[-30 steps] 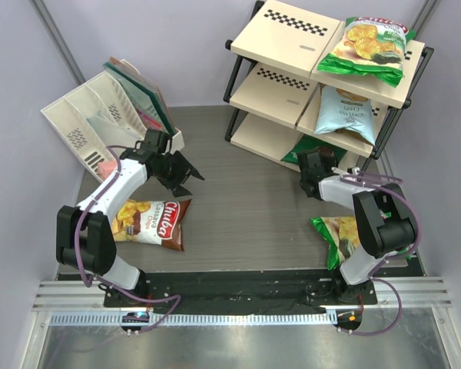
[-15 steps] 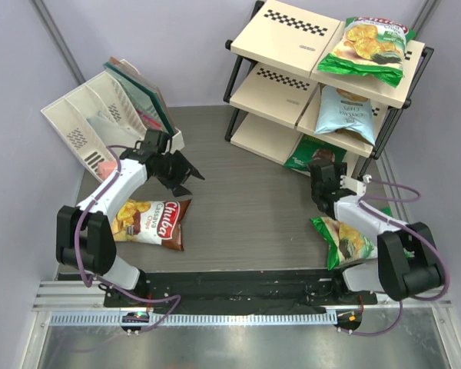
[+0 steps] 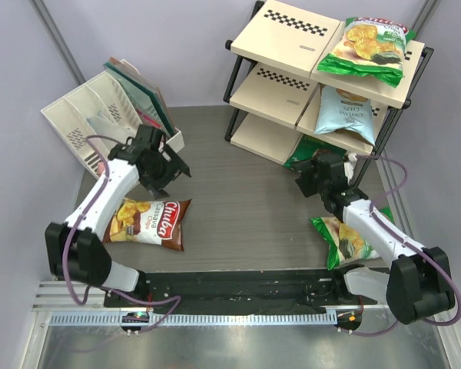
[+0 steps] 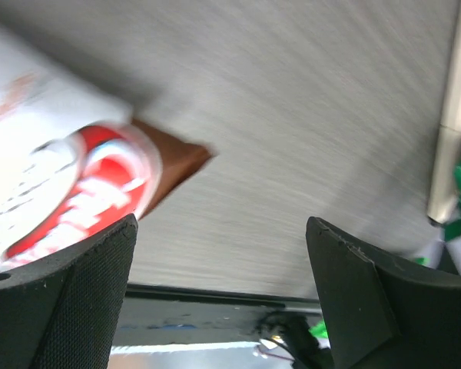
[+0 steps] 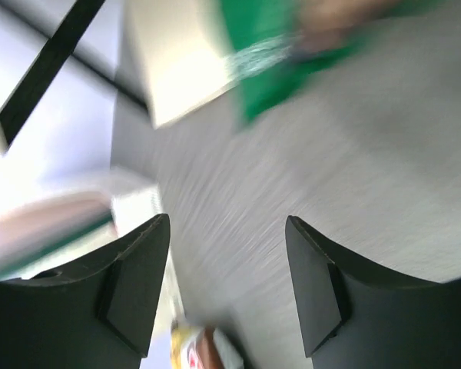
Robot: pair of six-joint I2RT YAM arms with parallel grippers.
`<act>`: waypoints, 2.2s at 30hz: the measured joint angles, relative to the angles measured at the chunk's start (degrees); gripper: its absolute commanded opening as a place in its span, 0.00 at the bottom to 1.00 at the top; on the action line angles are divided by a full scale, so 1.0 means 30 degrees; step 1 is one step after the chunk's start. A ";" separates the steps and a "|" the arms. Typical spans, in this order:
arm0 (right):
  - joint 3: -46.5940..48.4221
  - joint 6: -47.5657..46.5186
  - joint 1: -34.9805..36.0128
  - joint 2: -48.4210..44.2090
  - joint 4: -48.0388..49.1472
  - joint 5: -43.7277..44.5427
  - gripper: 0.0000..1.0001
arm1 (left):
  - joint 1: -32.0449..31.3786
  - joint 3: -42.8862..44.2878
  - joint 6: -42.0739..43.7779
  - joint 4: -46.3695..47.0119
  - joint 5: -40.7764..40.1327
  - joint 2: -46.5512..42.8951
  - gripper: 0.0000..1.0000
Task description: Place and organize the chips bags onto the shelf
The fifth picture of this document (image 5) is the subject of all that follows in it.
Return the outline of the brown Chuba cassava chips bag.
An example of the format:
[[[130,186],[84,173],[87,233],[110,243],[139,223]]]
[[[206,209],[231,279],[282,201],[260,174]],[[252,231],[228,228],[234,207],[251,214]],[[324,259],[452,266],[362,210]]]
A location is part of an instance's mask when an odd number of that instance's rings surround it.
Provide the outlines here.
[[[244,359],[221,330],[174,320],[171,325],[171,366],[178,369],[240,369],[244,368]]]

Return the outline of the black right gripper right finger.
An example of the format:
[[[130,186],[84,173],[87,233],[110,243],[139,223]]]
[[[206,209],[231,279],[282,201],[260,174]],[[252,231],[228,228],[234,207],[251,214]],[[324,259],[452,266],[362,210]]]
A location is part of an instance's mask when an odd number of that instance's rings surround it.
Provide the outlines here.
[[[290,216],[287,257],[315,368],[461,368],[461,278],[395,271]]]

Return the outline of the dark green onion chips bag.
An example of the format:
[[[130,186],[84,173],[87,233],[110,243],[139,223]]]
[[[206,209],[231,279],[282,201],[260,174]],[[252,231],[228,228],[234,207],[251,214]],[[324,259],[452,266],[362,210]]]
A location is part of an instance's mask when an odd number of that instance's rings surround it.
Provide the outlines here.
[[[434,1],[219,1],[245,125],[309,75],[356,52],[368,24],[426,12]]]

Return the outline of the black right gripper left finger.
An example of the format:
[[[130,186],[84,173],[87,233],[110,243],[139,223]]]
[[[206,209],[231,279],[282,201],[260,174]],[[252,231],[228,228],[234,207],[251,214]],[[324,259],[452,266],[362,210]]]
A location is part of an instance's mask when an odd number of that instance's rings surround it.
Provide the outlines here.
[[[154,216],[29,280],[0,281],[0,368],[137,368],[148,355],[171,226]]]

